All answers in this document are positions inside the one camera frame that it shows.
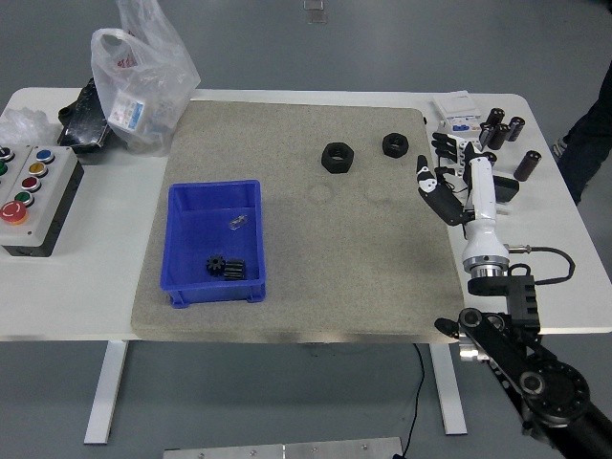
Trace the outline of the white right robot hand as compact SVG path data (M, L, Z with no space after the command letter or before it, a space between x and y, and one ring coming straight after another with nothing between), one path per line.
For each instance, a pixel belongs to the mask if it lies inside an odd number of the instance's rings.
M461 202L444 179L441 167L431 170L425 156L417 157L419 194L449 226L461 225L467 245L462 260L471 277L503 276L509 269L509 252L496 234L496 197L492 163L472 142L435 132L436 153L463 167L468 197Z

